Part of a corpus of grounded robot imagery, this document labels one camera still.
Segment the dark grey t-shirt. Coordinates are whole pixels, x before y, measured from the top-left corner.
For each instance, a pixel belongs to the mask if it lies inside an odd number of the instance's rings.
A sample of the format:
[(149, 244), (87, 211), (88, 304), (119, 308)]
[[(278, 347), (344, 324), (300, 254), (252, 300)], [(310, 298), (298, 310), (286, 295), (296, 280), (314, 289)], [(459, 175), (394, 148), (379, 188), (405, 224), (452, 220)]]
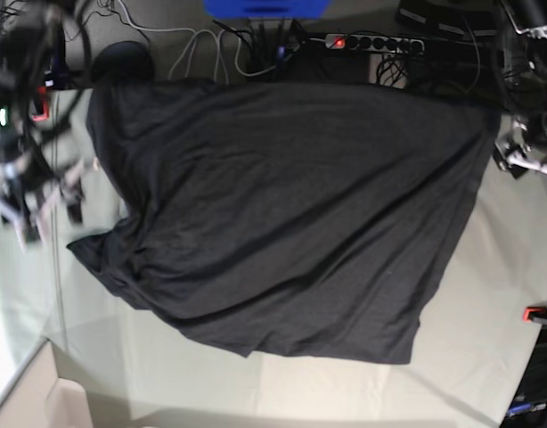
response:
[(500, 124), (382, 86), (106, 83), (86, 126), (128, 214), (69, 249), (201, 344), (405, 365)]

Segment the beige plastic bin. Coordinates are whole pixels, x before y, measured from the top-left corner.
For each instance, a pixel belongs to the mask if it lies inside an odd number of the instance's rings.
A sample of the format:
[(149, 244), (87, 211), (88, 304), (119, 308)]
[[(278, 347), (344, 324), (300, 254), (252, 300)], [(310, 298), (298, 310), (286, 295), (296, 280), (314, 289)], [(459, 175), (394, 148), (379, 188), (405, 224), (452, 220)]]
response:
[(86, 390), (59, 376), (52, 343), (40, 342), (0, 398), (0, 427), (93, 426)]

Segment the right red black clamp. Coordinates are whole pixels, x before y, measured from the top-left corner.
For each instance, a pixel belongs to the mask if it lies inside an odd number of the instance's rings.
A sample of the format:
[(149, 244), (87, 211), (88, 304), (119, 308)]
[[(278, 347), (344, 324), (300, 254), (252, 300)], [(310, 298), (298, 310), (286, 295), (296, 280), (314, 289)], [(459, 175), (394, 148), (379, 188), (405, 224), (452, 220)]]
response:
[(547, 303), (542, 306), (525, 308), (522, 320), (547, 327)]

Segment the left red black clamp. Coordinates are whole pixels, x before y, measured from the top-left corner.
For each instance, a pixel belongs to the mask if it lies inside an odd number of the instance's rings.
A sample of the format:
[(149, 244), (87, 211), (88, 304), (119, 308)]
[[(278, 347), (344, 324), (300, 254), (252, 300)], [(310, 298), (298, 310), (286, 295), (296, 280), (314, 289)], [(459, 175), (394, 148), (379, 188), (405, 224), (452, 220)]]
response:
[(29, 105), (29, 115), (34, 122), (46, 121), (49, 116), (46, 88), (40, 86), (33, 94)]

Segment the blue box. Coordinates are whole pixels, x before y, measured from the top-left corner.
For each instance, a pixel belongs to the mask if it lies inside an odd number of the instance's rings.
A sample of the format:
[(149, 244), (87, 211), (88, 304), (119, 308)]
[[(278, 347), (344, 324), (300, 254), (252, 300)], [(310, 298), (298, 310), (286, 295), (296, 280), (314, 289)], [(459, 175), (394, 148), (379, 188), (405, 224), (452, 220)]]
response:
[(218, 19), (317, 19), (328, 0), (204, 0), (209, 15)]

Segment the red black clamp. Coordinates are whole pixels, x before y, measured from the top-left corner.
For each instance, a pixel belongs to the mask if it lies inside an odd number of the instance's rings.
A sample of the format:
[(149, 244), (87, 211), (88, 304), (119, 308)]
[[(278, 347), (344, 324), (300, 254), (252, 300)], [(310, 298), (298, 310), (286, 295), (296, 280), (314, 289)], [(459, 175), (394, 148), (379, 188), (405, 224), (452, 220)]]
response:
[(522, 320), (547, 327), (547, 303), (542, 306), (525, 308)]
[(33, 94), (29, 105), (29, 115), (34, 122), (46, 121), (49, 116), (46, 88), (40, 86)]

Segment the black power strip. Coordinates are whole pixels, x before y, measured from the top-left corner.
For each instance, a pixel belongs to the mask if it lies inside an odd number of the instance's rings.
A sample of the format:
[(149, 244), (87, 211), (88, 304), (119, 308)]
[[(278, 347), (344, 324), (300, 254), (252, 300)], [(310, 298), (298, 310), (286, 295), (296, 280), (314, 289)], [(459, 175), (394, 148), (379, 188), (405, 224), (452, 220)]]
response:
[(426, 50), (425, 42), (420, 39), (381, 35), (329, 33), (324, 37), (324, 43), (330, 50), (371, 54), (421, 56)]

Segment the light green table cloth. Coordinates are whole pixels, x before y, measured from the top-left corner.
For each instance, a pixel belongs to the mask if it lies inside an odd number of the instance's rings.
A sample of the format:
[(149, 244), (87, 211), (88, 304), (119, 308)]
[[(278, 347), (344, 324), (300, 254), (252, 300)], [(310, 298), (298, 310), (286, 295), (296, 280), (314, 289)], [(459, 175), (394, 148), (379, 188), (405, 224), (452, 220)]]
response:
[(59, 374), (87, 392), (98, 427), (496, 427), (547, 301), (547, 176), (489, 166), (407, 366), (247, 358), (185, 339), (111, 296), (67, 246), (112, 228), (124, 208), (100, 170), (85, 223), (53, 211), (43, 244), (21, 247), (0, 219), (0, 399), (43, 340)]

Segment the black round stool seat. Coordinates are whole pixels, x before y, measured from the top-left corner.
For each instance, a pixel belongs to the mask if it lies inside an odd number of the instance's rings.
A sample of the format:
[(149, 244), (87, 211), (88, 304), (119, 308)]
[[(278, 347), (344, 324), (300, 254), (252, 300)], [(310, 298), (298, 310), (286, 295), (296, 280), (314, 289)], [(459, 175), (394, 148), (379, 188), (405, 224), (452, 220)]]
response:
[(137, 41), (120, 41), (105, 47), (92, 63), (91, 81), (145, 81), (155, 78), (155, 64), (148, 48)]

